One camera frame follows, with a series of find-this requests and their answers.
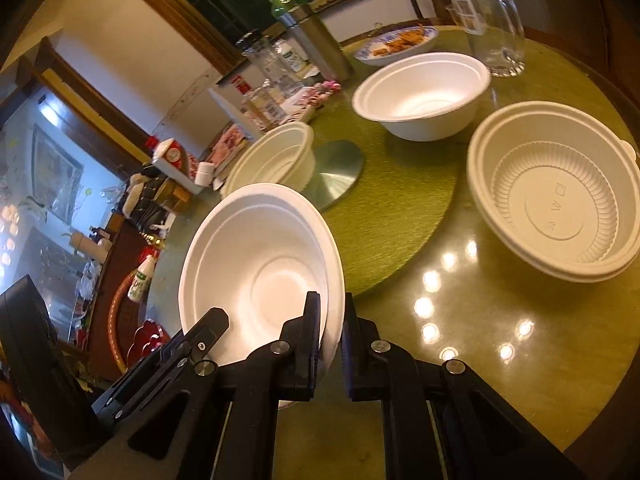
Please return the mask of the large red wedding plate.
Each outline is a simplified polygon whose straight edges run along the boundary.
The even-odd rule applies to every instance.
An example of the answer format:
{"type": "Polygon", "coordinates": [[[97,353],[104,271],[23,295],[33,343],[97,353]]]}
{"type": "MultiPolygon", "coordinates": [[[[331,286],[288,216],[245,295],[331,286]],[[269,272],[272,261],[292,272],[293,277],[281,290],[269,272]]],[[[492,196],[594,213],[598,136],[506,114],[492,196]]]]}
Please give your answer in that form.
{"type": "Polygon", "coordinates": [[[170,337],[163,326],[155,321],[145,320],[134,333],[134,341],[126,356],[127,367],[133,367],[168,341],[170,337]]]}

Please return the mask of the white foam bowl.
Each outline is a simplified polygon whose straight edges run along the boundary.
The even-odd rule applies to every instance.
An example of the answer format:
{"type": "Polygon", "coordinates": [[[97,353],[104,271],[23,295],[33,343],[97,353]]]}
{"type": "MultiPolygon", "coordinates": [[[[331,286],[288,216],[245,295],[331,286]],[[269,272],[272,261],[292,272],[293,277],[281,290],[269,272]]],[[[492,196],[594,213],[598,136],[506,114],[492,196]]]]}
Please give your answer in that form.
{"type": "Polygon", "coordinates": [[[411,142],[447,139],[473,120],[491,73],[477,58],[432,52],[406,58],[368,77],[352,108],[393,136],[411,142]]]}
{"type": "Polygon", "coordinates": [[[240,362],[276,341],[285,322],[320,297],[318,373],[329,369],[343,330],[341,257],[320,212],[284,185],[255,183],[224,198],[203,220],[184,260],[180,323],[192,330],[213,308],[227,329],[198,348],[219,366],[240,362]]]}

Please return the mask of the cream ribbed plastic bowl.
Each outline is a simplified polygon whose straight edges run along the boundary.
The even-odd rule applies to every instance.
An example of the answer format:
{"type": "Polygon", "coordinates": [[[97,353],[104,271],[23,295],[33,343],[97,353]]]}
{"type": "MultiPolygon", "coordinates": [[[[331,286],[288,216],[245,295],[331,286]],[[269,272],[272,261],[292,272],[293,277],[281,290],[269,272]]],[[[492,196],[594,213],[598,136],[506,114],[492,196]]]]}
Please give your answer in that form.
{"type": "Polygon", "coordinates": [[[466,176],[488,226],[545,274],[597,283],[638,258],[638,154],[582,110],[549,101],[497,110],[472,134],[466,176]]]}

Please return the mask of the small cream plastic bowl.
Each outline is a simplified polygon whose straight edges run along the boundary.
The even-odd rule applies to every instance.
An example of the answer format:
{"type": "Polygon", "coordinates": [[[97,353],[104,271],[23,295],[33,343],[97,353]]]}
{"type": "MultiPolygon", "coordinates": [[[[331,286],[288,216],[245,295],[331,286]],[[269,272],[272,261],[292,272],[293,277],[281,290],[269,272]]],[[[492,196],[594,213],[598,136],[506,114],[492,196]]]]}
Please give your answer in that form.
{"type": "Polygon", "coordinates": [[[304,122],[289,122],[269,131],[234,165],[221,197],[253,183],[277,183],[302,192],[316,166],[312,142],[314,130],[304,122]]]}

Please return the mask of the white thermos mug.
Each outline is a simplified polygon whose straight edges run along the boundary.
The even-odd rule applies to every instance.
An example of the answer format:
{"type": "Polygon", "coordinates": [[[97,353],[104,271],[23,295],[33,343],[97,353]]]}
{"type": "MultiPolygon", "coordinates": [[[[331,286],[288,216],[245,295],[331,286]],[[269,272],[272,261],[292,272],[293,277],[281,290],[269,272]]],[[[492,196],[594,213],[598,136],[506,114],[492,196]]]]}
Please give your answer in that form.
{"type": "Polygon", "coordinates": [[[106,246],[96,243],[81,232],[70,234],[70,247],[73,248],[74,252],[80,252],[86,258],[92,259],[97,263],[104,263],[108,256],[108,248],[106,246]]]}

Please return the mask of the amber glass jar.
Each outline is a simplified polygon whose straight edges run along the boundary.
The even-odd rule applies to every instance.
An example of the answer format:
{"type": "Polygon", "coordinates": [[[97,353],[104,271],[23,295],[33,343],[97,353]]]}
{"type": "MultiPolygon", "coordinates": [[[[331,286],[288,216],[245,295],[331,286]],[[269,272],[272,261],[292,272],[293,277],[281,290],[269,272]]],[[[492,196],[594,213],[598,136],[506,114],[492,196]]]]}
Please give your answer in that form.
{"type": "Polygon", "coordinates": [[[186,188],[167,178],[158,188],[153,202],[173,214],[183,214],[190,205],[191,197],[186,188]]]}

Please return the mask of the small white cup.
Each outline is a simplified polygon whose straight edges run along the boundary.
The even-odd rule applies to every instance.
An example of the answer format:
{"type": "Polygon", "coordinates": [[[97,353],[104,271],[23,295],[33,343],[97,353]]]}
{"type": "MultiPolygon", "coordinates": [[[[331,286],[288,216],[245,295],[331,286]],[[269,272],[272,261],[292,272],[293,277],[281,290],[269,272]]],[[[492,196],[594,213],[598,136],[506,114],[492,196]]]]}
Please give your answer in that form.
{"type": "Polygon", "coordinates": [[[215,177],[216,166],[212,162],[199,162],[194,183],[202,188],[211,186],[215,177]]]}

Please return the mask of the white red liquor bottle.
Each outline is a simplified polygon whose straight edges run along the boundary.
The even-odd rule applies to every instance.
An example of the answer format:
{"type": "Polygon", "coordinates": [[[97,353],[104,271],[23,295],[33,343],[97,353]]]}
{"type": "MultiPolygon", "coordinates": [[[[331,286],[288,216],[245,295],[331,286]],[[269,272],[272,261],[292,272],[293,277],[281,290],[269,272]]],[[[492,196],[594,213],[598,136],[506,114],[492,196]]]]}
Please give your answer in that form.
{"type": "Polygon", "coordinates": [[[193,195],[202,192],[201,185],[195,183],[200,161],[176,139],[160,140],[157,136],[149,136],[145,146],[152,151],[152,165],[166,177],[171,178],[193,195]]]}

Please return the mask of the silver turntable disc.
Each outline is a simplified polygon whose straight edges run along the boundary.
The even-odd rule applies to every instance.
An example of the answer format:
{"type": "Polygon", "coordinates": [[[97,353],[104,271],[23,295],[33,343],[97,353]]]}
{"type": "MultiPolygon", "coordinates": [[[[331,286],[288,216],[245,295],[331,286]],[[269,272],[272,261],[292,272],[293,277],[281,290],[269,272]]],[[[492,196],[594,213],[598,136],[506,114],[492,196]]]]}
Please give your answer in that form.
{"type": "Polygon", "coordinates": [[[358,181],[364,155],[349,140],[336,140],[314,149],[314,172],[302,194],[318,211],[340,200],[358,181]]]}

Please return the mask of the clear square liquor bottle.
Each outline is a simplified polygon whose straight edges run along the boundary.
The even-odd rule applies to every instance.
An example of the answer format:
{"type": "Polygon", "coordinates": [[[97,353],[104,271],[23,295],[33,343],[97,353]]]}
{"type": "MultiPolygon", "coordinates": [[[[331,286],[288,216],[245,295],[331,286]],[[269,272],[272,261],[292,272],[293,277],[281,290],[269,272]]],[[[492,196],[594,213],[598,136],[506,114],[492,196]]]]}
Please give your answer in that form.
{"type": "Polygon", "coordinates": [[[243,100],[267,127],[274,128],[285,122],[285,111],[266,88],[259,87],[248,90],[243,94],[243,100]]]}

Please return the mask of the pink wrapped candies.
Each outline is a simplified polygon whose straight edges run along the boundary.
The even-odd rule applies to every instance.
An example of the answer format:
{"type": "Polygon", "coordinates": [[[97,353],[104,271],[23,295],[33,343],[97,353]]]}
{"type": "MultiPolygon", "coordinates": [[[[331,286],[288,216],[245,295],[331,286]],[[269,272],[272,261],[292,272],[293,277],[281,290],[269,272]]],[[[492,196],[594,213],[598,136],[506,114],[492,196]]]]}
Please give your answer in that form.
{"type": "Polygon", "coordinates": [[[322,105],[334,94],[340,93],[342,86],[335,80],[325,80],[317,82],[311,87],[305,87],[299,104],[303,106],[311,106],[313,108],[322,107],[322,105]]]}

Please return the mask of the blue white food plate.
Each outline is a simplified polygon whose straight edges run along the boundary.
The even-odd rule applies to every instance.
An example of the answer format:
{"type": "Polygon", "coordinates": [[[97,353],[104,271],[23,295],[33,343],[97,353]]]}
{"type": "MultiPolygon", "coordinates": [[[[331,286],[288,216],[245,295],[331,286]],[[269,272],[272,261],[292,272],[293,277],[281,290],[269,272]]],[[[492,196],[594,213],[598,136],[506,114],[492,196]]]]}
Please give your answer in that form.
{"type": "Polygon", "coordinates": [[[354,54],[367,66],[383,67],[410,56],[430,52],[438,38],[433,26],[416,25],[386,32],[369,40],[354,54]]]}

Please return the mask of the stainless steel thermos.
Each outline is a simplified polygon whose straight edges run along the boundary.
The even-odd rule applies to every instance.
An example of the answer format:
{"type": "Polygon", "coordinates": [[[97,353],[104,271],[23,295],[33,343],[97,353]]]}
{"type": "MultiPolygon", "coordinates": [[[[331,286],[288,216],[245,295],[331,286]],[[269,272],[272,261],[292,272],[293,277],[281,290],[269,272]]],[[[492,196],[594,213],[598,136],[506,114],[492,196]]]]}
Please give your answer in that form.
{"type": "Polygon", "coordinates": [[[291,11],[284,12],[278,20],[299,43],[326,80],[343,82],[354,74],[354,68],[344,55],[340,44],[309,4],[302,4],[291,11]]]}

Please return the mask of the clear glass bottle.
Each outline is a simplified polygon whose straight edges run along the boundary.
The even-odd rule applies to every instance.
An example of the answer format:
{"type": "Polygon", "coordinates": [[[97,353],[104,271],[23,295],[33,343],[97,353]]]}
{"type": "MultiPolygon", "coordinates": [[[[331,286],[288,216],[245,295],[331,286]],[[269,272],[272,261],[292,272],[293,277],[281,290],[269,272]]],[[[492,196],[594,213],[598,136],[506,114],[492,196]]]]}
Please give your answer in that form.
{"type": "Polygon", "coordinates": [[[236,46],[286,98],[303,89],[302,81],[259,30],[245,34],[236,46]]]}

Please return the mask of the clear glass pitcher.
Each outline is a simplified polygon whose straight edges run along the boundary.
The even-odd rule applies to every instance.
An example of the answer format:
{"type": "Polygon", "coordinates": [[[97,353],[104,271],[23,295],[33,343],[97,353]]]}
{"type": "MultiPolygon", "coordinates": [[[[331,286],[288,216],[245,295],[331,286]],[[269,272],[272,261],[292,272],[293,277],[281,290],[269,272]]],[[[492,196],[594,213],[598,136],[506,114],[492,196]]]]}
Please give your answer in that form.
{"type": "Polygon", "coordinates": [[[473,55],[495,77],[524,72],[525,35],[514,0],[450,0],[473,55]]]}

